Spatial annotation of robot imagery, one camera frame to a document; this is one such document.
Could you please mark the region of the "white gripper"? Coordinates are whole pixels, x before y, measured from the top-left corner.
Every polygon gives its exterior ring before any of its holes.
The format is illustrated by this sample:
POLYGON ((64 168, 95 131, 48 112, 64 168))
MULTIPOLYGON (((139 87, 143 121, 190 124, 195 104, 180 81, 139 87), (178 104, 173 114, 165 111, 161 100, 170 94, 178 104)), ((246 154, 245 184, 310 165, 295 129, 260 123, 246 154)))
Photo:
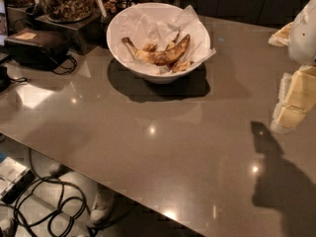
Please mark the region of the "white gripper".
POLYGON ((269 38, 269 44, 288 46, 289 57, 301 65, 284 73, 271 130, 287 134, 295 130, 316 105, 316 0, 310 0, 296 16, 269 38))

